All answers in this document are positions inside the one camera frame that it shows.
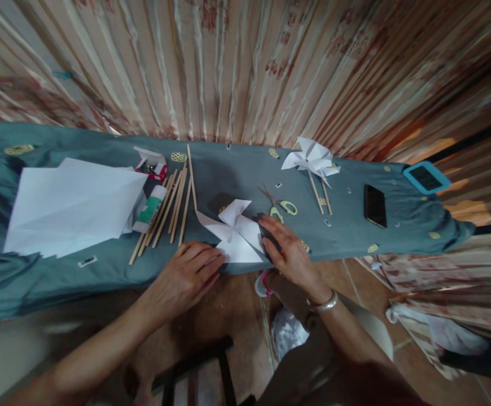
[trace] small box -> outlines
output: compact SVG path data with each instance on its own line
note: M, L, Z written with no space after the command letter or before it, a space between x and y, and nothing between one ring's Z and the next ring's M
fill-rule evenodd
M140 154L140 162L134 167L136 172L145 173L150 179L160 180L161 182L165 180L166 173L168 172L168 167L166 165L166 159L163 154L157 152L151 152L147 149L142 149L139 147L133 147ZM140 170L141 166L147 163L150 166L154 166L153 173L144 172Z

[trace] teal fabric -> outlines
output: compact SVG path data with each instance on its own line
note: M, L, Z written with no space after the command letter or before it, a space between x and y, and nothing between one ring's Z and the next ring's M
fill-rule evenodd
M19 156L4 153L5 148L31 144L34 150ZM23 167L57 167L66 157L109 166L135 166L141 148L163 153L170 171L182 164L171 162L173 152L186 153L186 143L146 136L114 137L81 129L0 122L0 320L25 314L45 306L89 294L145 286L162 270L177 249L166 232L159 246L148 248L133 266L128 265L138 241L137 233L123 235L64 258L42 259L37 255L19 257L3 254L3 243L17 185ZM252 200L244 215L256 218L270 210L270 201L257 186L265 182L275 198L293 202L298 215L283 211L285 224L309 245L313 261L368 255L377 244L376 254L438 254L474 232L472 223L454 220L437 196L426 201L402 175L403 164L372 163L335 158L341 172L329 178L328 195L334 215L325 207L321 215L306 173L296 169L282 171L289 150L277 149L280 158L269 154L269 147L190 143L199 210L217 218L219 209L235 198ZM316 180L319 193L322 188ZM388 228L383 230L364 219L365 184L383 191L387 198ZM149 180L146 192L155 181ZM327 219L331 227L324 223ZM429 233L437 232L433 239ZM217 238L197 221L192 202L187 218L185 240L217 244ZM78 262L97 256L97 261L80 268ZM229 264L229 274L257 271L270 267L268 259L260 264Z

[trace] white paper pinwheel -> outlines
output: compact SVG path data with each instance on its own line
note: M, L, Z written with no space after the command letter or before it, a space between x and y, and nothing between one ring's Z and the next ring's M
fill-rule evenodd
M281 169L290 169L298 166L298 170L310 170L319 176L328 187L327 176L337 174L340 171L338 166L332 167L332 153L326 147L308 138L298 137L298 143L302 148L300 152L291 152Z
M225 255L225 262L262 262L253 249L255 247L264 252L261 246L261 230L256 222L242 216L250 203L251 200L234 200L219 214L223 223L210 219L198 210L196 212L200 224L221 240L217 249Z

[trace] foot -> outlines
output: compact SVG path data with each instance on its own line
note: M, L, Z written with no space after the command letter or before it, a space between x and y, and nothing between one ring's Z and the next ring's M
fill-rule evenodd
M271 290L266 286L266 277L273 271L273 269L266 270L255 280L255 292L260 297L272 296Z

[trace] black phone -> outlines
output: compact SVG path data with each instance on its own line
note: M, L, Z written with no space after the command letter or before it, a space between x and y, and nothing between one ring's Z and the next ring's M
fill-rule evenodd
M381 228L387 227L385 194L372 185L366 185L364 190L364 217Z

